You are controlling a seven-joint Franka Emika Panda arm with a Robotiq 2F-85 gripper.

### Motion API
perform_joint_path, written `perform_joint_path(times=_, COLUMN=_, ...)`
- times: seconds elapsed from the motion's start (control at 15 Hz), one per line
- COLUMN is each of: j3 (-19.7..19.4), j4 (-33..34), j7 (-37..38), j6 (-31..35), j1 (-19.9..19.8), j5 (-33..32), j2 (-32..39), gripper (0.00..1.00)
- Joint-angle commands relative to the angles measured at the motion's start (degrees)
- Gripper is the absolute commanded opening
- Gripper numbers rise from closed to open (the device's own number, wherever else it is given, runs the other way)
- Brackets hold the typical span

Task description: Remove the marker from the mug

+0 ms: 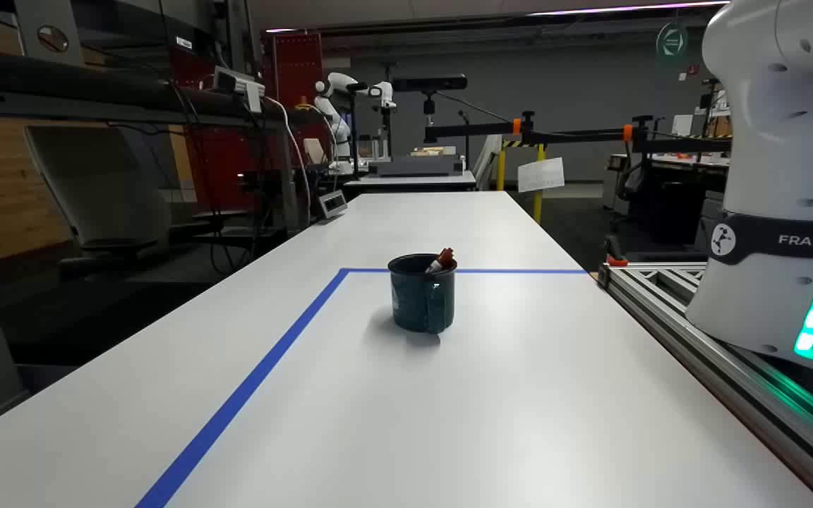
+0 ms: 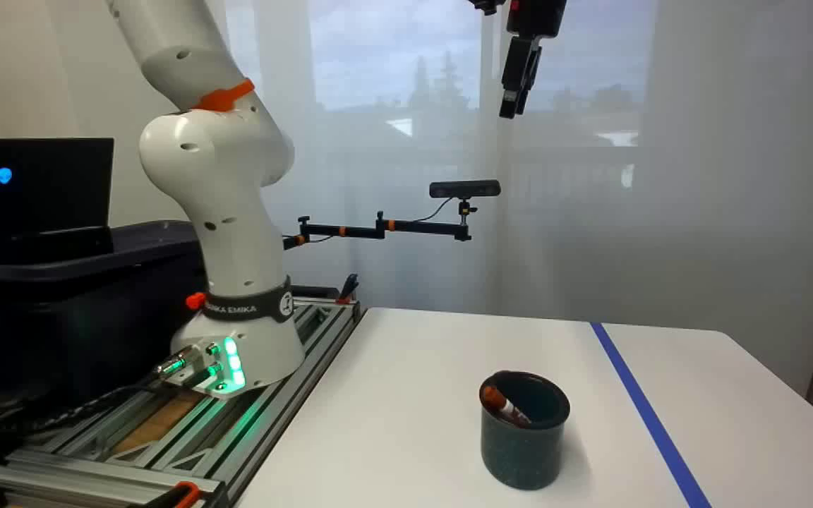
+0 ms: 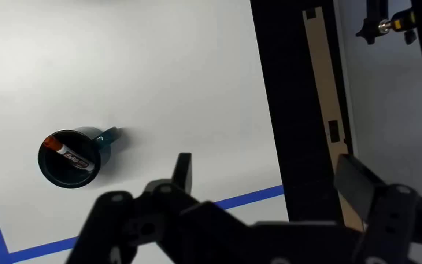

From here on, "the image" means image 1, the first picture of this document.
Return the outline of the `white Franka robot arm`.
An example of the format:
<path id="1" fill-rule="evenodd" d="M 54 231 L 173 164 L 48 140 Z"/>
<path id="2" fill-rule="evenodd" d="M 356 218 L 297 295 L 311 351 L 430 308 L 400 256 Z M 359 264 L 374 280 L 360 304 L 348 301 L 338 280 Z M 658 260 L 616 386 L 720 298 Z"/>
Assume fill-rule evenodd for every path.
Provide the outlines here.
<path id="1" fill-rule="evenodd" d="M 813 369 L 813 0 L 729 0 L 706 25 L 703 63 L 734 139 L 686 318 Z"/>

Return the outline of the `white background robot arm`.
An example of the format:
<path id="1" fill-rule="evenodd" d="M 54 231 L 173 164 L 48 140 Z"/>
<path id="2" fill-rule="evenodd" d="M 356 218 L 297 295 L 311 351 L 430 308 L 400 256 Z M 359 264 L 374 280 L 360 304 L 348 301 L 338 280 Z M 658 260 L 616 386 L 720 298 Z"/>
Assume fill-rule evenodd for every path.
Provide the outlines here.
<path id="1" fill-rule="evenodd" d="M 324 121 L 331 135 L 331 176 L 359 176 L 366 168 L 366 161 L 356 149 L 356 115 L 342 115 L 332 104 L 335 97 L 343 99 L 374 99 L 383 112 L 394 111 L 394 88 L 389 81 L 365 84 L 349 74 L 331 70 L 324 80 L 312 84 L 312 112 Z"/>

